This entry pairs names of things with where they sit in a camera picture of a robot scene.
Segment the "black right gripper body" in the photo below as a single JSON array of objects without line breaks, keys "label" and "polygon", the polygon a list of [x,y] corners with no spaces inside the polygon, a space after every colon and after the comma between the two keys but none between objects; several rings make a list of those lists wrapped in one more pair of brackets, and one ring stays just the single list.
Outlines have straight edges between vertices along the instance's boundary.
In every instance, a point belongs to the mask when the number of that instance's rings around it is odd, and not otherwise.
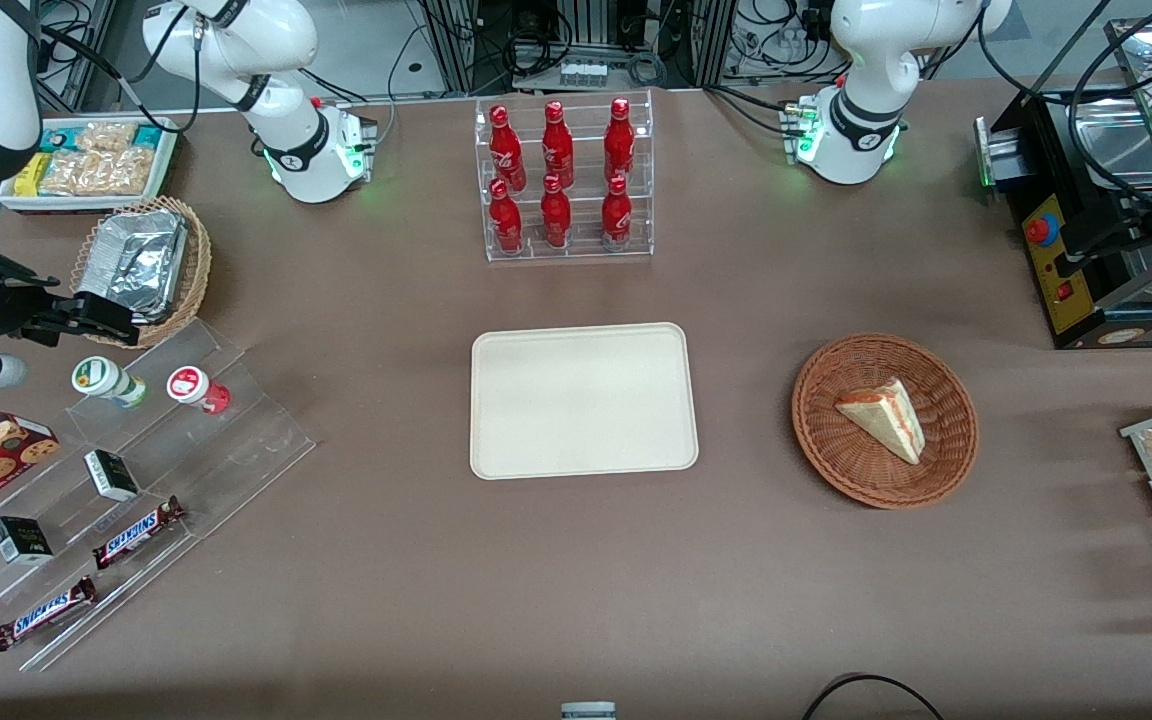
[{"label": "black right gripper body", "polygon": [[74,334],[65,313],[68,297],[51,293],[60,281],[55,276],[20,279],[0,272],[0,338],[58,343],[63,334]]}]

